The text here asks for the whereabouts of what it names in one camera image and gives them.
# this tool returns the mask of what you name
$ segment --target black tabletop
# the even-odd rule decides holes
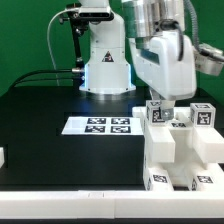
[[[144,106],[147,99],[150,96],[145,87],[117,101],[93,100],[77,95],[72,87],[10,90],[0,98],[0,147],[4,147],[6,160],[0,169],[0,190],[143,190],[143,136],[62,136],[61,131],[69,116],[131,117],[132,108]],[[224,109],[220,104],[199,89],[193,99],[178,101],[177,106],[189,106],[191,102],[212,103],[217,109],[215,127],[224,133]],[[157,221],[67,220],[66,223]],[[221,223],[218,219],[212,222]],[[189,223],[189,220],[167,219],[159,223]]]

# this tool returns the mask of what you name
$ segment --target cable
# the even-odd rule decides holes
[[[57,14],[55,14],[53,16],[53,18],[51,19],[51,21],[49,22],[48,24],[48,28],[47,28],[47,45],[48,45],[48,49],[49,49],[49,53],[50,53],[50,56],[51,56],[51,61],[52,61],[52,64],[53,64],[53,67],[54,67],[54,70],[57,70],[57,65],[56,65],[56,61],[55,61],[55,58],[54,58],[54,55],[53,55],[53,51],[52,51],[52,47],[51,47],[51,41],[50,41],[50,34],[51,34],[51,27],[52,27],[52,24],[54,22],[54,20],[60,16],[61,14],[63,13],[67,13],[67,12],[73,12],[74,9],[65,9],[61,12],[58,12]]]
[[[9,90],[14,88],[18,82],[22,81],[23,79],[30,77],[30,76],[34,76],[34,75],[38,75],[38,74],[57,74],[57,73],[72,73],[72,69],[60,69],[60,70],[37,70],[37,71],[33,71],[33,72],[29,72],[26,73],[22,76],[20,76],[19,78],[17,78],[12,85],[10,85]]]
[[[79,77],[70,77],[70,78],[42,78],[42,79],[28,79],[28,80],[22,80],[22,81],[19,81],[19,82],[16,82],[14,87],[18,84],[21,84],[21,83],[25,83],[25,82],[39,82],[39,81],[55,81],[55,80],[74,80],[74,79],[80,79]]]
[[[184,34],[180,27],[180,24],[175,20],[164,20],[160,24],[160,27],[164,31],[177,30],[179,34],[179,56],[178,61],[182,61],[184,57]]]
[[[203,49],[200,47],[200,40],[199,40],[199,35],[198,35],[198,18],[197,18],[197,13],[195,11],[195,8],[190,0],[184,0],[185,7],[190,13],[191,16],[191,22],[192,22],[192,39],[193,39],[193,45],[195,49],[199,52],[199,54],[209,57],[215,61],[218,62],[224,62],[224,56],[222,55],[217,55],[214,54],[213,52]]]
[[[179,23],[176,22],[174,25],[179,33],[179,45],[180,45],[179,49],[180,50],[179,50],[178,61],[182,61],[184,57],[184,34]]]

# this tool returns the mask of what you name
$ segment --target green wall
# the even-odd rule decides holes
[[[50,19],[65,8],[67,0],[1,0],[0,8],[0,95],[20,75],[38,69],[51,69],[46,31]],[[201,42],[224,49],[224,1],[192,0],[200,25]],[[112,8],[121,13],[119,0],[111,0]],[[190,33],[191,24],[187,22]],[[51,41],[59,68],[74,66],[74,52],[69,24],[53,24]],[[82,38],[82,53],[89,58],[88,33]],[[198,86],[224,104],[224,71],[219,77],[198,74]]]

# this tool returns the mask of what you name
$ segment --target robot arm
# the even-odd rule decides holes
[[[195,18],[189,0],[122,0],[136,73],[151,87],[154,99],[161,100],[164,120],[173,118],[176,100],[194,96],[196,69],[219,74],[223,66],[222,52],[210,46],[193,48],[183,35],[184,3]]]
[[[135,89],[124,57],[126,35],[138,77],[150,86],[153,99],[161,100],[162,118],[172,119],[175,101],[195,94],[196,69],[217,74],[224,61],[222,52],[208,46],[199,48],[197,41],[193,48],[183,34],[184,3],[189,10],[193,7],[189,2],[122,0],[123,21],[111,10],[109,0],[80,0],[82,5],[75,6],[70,22],[75,35],[82,35],[87,27],[91,31],[91,58],[85,65],[86,82],[80,89],[99,95],[119,95]]]

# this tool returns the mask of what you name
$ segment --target black cable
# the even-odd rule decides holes
[[[74,80],[80,79],[80,77],[70,77],[70,78],[42,78],[42,79],[28,79],[28,80],[21,80],[15,83],[14,87],[18,84],[25,83],[25,82],[39,82],[39,81],[56,81],[56,80]]]
[[[72,69],[58,69],[58,70],[37,70],[37,71],[33,71],[33,72],[29,72],[26,73],[22,76],[20,76],[18,79],[16,79],[9,87],[9,90],[14,88],[18,82],[20,82],[21,80],[30,77],[30,76],[34,76],[34,75],[38,75],[38,74],[57,74],[57,73],[72,73]]]
[[[175,27],[179,33],[179,49],[180,50],[179,50],[178,61],[182,61],[184,57],[184,34],[179,23],[176,22]]]
[[[179,33],[179,56],[178,61],[182,61],[184,57],[184,34],[180,27],[180,24],[174,20],[164,20],[160,25],[164,31],[177,30]]]

